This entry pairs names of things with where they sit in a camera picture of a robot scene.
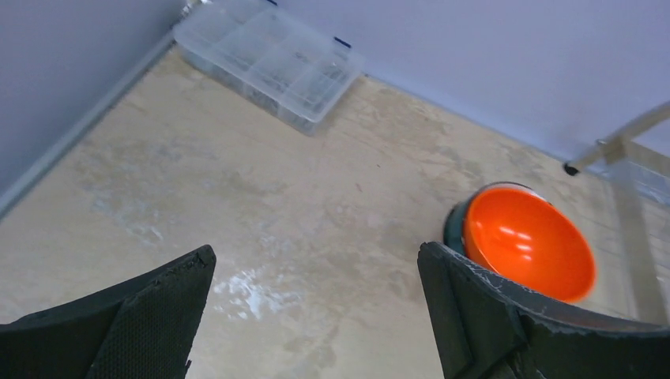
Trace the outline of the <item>solid orange bowl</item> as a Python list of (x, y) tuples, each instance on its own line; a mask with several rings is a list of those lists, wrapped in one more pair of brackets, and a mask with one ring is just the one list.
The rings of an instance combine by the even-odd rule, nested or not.
[(561, 302), (580, 302), (597, 279), (594, 254), (576, 225), (517, 184), (489, 186), (471, 197), (462, 241), (471, 261)]

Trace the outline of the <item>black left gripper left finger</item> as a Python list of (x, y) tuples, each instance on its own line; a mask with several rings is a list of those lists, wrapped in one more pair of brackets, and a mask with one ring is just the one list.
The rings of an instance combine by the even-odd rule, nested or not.
[(216, 255), (150, 272), (1, 326), (3, 378), (184, 378)]

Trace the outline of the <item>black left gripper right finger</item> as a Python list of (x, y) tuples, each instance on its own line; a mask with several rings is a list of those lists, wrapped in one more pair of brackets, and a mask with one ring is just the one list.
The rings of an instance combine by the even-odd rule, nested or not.
[(439, 242), (417, 257), (446, 378), (666, 378), (669, 329), (556, 301)]

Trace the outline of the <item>stainless steel dish rack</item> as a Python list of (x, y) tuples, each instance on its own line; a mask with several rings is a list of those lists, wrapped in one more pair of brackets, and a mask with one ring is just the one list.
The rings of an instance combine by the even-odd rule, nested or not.
[(668, 122), (663, 102), (563, 163), (570, 176), (602, 167), (630, 284), (630, 315), (659, 325), (669, 323), (669, 156), (634, 140)]

